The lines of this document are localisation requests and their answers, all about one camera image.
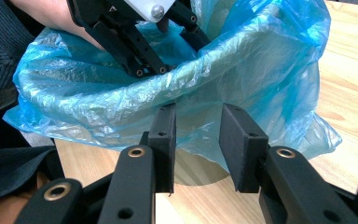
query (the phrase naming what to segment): metal bolt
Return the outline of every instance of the metal bolt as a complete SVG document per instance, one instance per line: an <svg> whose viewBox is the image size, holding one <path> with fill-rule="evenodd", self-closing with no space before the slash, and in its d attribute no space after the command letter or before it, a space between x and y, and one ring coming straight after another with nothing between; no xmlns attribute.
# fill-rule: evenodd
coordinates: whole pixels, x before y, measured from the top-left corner
<svg viewBox="0 0 358 224"><path fill-rule="evenodd" d="M161 19L164 16L164 7L160 5L155 5L152 7L152 17L156 20Z"/></svg>
<svg viewBox="0 0 358 224"><path fill-rule="evenodd" d="M71 191L71 184L62 182L46 190L43 195L46 201L56 201L66 196Z"/></svg>
<svg viewBox="0 0 358 224"><path fill-rule="evenodd" d="M146 151L143 148L135 147L132 148L128 154L130 157L137 158L137 157L142 157L145 153Z"/></svg>
<svg viewBox="0 0 358 224"><path fill-rule="evenodd" d="M296 156L296 153L292 150L286 149L286 148L280 148L277 150L278 155L281 157L285 157L288 159L292 159Z"/></svg>

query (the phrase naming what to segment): blue plastic bag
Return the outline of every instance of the blue plastic bag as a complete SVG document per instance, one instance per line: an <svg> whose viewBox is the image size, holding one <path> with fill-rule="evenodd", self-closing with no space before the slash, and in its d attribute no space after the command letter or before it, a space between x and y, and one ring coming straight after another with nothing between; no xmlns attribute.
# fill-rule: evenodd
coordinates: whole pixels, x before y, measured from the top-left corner
<svg viewBox="0 0 358 224"><path fill-rule="evenodd" d="M163 62L177 68L136 79L105 51L65 32L45 29L14 76L19 106L5 120L24 132L122 149L137 144L157 109L176 103L177 148L226 168L218 146L222 103L256 120L272 146L308 158L339 144L315 114L318 60L330 17L323 0L195 0L199 26L213 40L196 53L170 23L138 28Z"/></svg>

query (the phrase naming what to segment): wooden table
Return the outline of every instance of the wooden table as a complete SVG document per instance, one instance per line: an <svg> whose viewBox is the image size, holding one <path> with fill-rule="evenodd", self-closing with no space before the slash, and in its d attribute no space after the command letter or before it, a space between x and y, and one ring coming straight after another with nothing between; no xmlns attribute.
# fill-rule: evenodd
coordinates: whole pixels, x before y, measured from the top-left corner
<svg viewBox="0 0 358 224"><path fill-rule="evenodd" d="M324 179L355 192L358 186L358 6L326 2L331 35L320 60L318 114L343 138L333 153L310 160ZM57 140L67 177L84 186L114 171L118 153ZM177 152L175 193L157 195L157 223L264 223L257 194L234 192L230 176L205 159Z"/></svg>

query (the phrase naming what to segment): human hand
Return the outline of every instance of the human hand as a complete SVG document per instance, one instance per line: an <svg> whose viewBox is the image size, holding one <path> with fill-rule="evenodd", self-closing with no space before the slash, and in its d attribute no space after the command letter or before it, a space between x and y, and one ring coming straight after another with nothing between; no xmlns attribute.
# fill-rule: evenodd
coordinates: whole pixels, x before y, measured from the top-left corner
<svg viewBox="0 0 358 224"><path fill-rule="evenodd" d="M102 49L101 45L83 27L75 25L72 21L66 0L10 0L10 2L41 24L78 35Z"/></svg>

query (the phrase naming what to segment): screw hole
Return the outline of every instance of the screw hole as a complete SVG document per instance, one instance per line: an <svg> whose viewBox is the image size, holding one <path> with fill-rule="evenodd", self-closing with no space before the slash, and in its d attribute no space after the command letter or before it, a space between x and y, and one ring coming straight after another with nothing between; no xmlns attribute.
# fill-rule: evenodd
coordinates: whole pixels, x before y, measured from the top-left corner
<svg viewBox="0 0 358 224"><path fill-rule="evenodd" d="M145 154L145 150L141 147L133 148L129 151L130 157L142 157Z"/></svg>
<svg viewBox="0 0 358 224"><path fill-rule="evenodd" d="M136 71L136 76L141 77L144 74L142 70Z"/></svg>
<svg viewBox="0 0 358 224"><path fill-rule="evenodd" d="M281 157L292 159L296 156L296 153L294 153L292 150L281 148L277 150L278 155Z"/></svg>
<svg viewBox="0 0 358 224"><path fill-rule="evenodd" d="M123 208L123 209L120 209L120 211L118 211L118 218L120 219L129 219L131 218L133 215L133 211L132 209L130 208Z"/></svg>
<svg viewBox="0 0 358 224"><path fill-rule="evenodd" d="M46 190L43 195L46 201L57 201L63 197L65 197L69 191L71 191L71 184L64 182L60 184L56 184Z"/></svg>
<svg viewBox="0 0 358 224"><path fill-rule="evenodd" d="M56 188L56 189L54 189L54 190L51 191L51 196L57 197L57 196L59 196L60 194L62 194L64 191L65 191L65 188L63 188L63 187L58 187L58 188Z"/></svg>
<svg viewBox="0 0 358 224"><path fill-rule="evenodd" d="M340 222L341 221L341 218L339 218L339 216L335 212L332 212L330 210L324 210L324 216L327 217L327 219L329 219L330 221L333 221L333 222Z"/></svg>

